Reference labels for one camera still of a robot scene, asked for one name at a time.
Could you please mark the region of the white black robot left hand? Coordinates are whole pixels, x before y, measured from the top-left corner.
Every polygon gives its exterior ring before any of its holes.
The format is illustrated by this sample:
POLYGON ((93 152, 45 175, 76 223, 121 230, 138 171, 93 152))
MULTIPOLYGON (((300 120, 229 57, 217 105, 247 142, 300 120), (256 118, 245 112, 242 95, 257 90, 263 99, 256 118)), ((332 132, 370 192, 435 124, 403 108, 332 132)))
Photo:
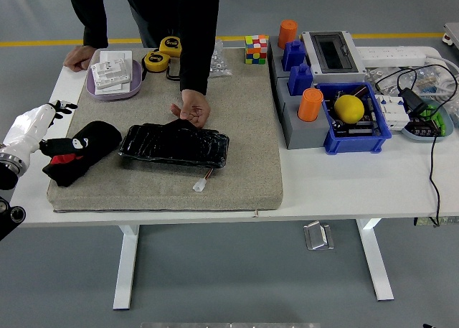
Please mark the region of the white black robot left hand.
POLYGON ((54 120, 71 114, 75 109, 75 103, 56 100, 17 116, 3 141, 1 161, 17 159, 23 164, 29 161, 54 120))

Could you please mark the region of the person's left hand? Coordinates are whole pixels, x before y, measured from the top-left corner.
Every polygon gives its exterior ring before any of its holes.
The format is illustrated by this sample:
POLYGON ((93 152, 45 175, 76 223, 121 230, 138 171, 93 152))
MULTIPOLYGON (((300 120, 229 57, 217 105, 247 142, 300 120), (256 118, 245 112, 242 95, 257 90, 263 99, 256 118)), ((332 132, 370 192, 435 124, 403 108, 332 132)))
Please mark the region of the person's left hand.
POLYGON ((172 103, 170 111, 181 120, 190 122, 197 128, 203 128, 207 122, 211 108, 206 97, 195 90, 182 90, 182 107, 172 103))

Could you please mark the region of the person's right hand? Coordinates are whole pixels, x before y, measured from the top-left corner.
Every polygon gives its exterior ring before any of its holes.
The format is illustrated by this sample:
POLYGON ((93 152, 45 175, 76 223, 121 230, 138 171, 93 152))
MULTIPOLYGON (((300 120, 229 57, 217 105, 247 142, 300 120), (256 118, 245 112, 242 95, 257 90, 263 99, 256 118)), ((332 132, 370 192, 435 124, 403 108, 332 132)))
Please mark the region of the person's right hand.
POLYGON ((88 45, 76 46, 69 52, 63 65, 73 72, 87 70, 96 49, 88 45))

